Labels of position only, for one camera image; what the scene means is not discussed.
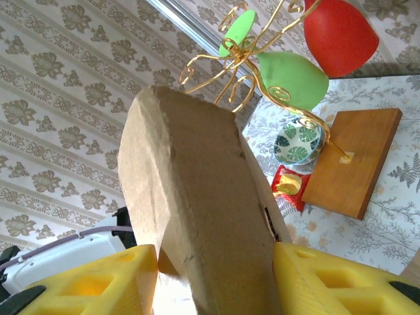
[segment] wooden board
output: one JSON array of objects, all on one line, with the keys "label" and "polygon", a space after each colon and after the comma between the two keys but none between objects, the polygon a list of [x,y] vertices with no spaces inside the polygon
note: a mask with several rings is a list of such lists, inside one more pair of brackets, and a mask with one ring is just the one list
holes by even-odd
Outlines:
[{"label": "wooden board", "polygon": [[351,163],[325,145],[302,200],[362,220],[400,122],[398,108],[339,112],[331,138],[354,153]]}]

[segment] small ceramic bowl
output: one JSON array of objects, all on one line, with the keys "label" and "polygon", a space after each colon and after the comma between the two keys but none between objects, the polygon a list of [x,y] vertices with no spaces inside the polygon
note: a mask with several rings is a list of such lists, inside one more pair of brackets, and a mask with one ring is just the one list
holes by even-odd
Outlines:
[{"label": "small ceramic bowl", "polygon": [[315,160],[325,144],[322,128],[309,129],[296,118],[278,134],[274,143],[274,156],[283,165],[304,165]]}]

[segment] white tablecloth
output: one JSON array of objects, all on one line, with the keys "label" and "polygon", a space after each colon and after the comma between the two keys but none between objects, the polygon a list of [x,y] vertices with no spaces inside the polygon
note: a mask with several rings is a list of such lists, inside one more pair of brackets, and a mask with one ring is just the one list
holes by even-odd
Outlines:
[{"label": "white tablecloth", "polygon": [[[301,215],[280,198],[278,205],[295,243],[399,274],[420,247],[420,75],[331,80],[314,112],[332,123],[338,111],[370,108],[400,108],[403,117],[364,219],[310,205]],[[280,165],[273,143],[291,118],[262,99],[243,131],[270,183]]]}]

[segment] green cup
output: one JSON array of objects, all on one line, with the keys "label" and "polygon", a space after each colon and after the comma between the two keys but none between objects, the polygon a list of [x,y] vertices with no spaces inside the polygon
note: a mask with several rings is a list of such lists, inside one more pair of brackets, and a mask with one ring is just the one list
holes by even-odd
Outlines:
[{"label": "green cup", "polygon": [[293,52],[262,52],[257,55],[266,89],[282,87],[290,93],[287,105],[311,111],[327,93],[329,78],[311,61]]},{"label": "green cup", "polygon": [[[255,11],[247,10],[242,13],[235,22],[230,26],[229,30],[223,38],[229,38],[233,40],[238,46],[242,44],[242,41],[247,37],[249,31],[251,31],[252,25],[255,20]],[[230,48],[231,43],[226,43],[226,46]],[[219,56],[224,58],[229,56],[230,52],[224,48],[223,45],[219,47]]]}]

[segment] wooden block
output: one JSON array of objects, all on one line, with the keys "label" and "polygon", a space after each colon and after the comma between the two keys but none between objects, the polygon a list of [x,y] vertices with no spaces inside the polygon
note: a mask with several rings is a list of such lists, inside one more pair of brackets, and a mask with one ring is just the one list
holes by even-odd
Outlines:
[{"label": "wooden block", "polygon": [[325,145],[302,200],[362,220],[400,122],[398,108],[339,112],[331,138],[354,153],[351,163]]},{"label": "wooden block", "polygon": [[388,284],[400,276],[296,244],[276,243],[273,262],[283,315],[420,314]]}]

